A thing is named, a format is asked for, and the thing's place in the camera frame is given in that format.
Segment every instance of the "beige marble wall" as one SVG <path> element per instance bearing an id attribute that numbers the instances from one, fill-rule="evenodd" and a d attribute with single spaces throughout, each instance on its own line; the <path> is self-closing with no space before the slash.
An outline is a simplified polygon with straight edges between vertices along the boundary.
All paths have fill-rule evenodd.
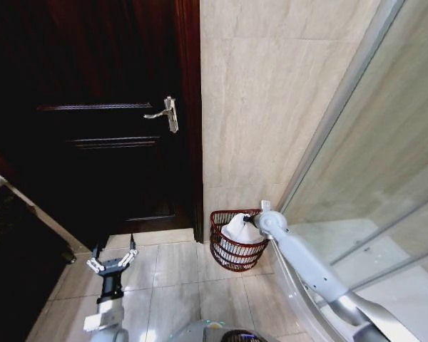
<path id="1" fill-rule="evenodd" d="M 379 0 L 201 0 L 205 238 L 277 204 Z"/>

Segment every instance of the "glass shower door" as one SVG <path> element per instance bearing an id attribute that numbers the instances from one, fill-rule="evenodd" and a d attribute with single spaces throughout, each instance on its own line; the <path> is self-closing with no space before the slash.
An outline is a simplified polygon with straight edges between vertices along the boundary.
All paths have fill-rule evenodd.
<path id="1" fill-rule="evenodd" d="M 428 0 L 404 3 L 283 214 L 351 289 L 428 341 Z"/>

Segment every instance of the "basket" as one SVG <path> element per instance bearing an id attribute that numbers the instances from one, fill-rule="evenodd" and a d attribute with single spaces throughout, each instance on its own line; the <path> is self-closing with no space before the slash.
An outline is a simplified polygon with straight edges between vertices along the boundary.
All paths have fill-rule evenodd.
<path id="1" fill-rule="evenodd" d="M 218 210 L 211 213 L 210 250 L 214 259 L 223 268 L 234 272 L 244 272 L 257 264 L 268 245 L 268 239 L 257 244 L 241 244 L 228 239 L 222 234 L 221 229 L 236 214 L 244 213 L 253 216 L 260 211 L 260 209 Z"/>

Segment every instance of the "door panel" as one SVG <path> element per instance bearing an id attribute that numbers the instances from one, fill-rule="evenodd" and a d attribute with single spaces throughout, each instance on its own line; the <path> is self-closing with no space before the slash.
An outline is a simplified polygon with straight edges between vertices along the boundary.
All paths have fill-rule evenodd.
<path id="1" fill-rule="evenodd" d="M 0 154 L 88 246 L 103 233 L 201 228 L 192 11 L 197 1 L 0 1 Z M 176 134 L 166 116 L 143 118 L 168 95 Z"/>

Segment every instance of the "silver door lever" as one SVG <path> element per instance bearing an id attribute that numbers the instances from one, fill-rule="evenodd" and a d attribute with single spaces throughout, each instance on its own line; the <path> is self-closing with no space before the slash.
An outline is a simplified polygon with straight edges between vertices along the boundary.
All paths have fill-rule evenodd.
<path id="1" fill-rule="evenodd" d="M 176 106 L 175 106 L 175 99 L 171 96 L 168 96 L 165 100 L 163 100 L 163 103 L 165 103 L 165 109 L 157 114 L 146 114 L 144 115 L 145 119 L 155 119 L 159 118 L 160 116 L 167 115 L 168 116 L 168 124 L 170 125 L 170 131 L 173 133 L 178 132 L 178 116 L 176 115 Z"/>

